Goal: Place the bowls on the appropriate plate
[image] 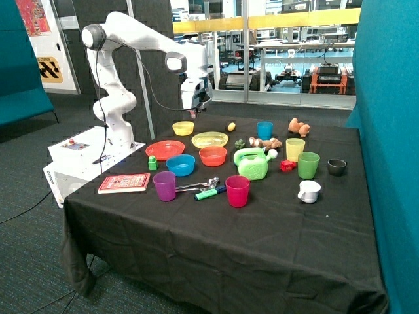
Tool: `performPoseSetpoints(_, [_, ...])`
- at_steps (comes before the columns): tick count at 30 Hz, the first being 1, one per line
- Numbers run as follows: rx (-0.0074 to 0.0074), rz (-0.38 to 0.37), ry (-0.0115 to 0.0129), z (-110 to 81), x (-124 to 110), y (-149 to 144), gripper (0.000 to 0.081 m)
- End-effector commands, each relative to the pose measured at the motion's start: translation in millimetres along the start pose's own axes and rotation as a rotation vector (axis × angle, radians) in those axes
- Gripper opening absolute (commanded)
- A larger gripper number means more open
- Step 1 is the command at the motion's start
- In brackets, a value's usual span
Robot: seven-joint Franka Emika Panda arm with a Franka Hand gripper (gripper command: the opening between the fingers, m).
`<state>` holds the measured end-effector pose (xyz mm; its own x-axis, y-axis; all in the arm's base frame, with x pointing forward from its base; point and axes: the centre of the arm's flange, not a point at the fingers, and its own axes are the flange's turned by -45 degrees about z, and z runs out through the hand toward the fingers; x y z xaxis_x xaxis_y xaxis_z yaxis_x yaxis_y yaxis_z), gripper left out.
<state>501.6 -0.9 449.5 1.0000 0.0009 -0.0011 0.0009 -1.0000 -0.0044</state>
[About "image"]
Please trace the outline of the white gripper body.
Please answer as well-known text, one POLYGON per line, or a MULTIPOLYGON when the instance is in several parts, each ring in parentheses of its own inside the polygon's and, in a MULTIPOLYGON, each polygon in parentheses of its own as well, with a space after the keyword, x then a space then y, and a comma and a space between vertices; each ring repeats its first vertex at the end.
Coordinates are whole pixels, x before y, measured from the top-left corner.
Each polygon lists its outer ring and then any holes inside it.
POLYGON ((212 84, 202 78, 186 78, 181 84, 181 103, 185 110, 204 109, 212 101, 212 84))

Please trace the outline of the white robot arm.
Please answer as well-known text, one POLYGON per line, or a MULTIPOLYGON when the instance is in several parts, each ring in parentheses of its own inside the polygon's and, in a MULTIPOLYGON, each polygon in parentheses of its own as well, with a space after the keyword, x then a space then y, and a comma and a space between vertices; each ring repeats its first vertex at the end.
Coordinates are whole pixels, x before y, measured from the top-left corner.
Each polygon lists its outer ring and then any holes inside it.
POLYGON ((107 92, 107 96, 95 102, 94 114, 107 124, 111 147, 117 152, 132 150, 136 145, 131 124, 123 115, 136 106, 137 99, 119 79, 112 57, 115 49, 126 46, 164 52, 169 73, 187 76, 180 87, 185 110, 195 113, 212 100, 208 54, 202 44, 179 44, 121 12, 111 12, 102 24, 84 27, 82 41, 96 84, 107 92))

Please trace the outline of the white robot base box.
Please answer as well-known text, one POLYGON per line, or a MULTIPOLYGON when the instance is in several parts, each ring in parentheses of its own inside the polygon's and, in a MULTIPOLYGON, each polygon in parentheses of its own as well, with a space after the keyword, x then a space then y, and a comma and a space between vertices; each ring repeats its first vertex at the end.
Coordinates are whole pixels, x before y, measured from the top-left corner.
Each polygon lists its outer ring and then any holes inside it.
POLYGON ((144 146, 133 142, 125 148, 111 136, 110 129, 94 126, 48 147, 52 162, 43 172, 59 208, 68 195, 144 146), (111 157, 99 164, 92 163, 104 155, 111 157))

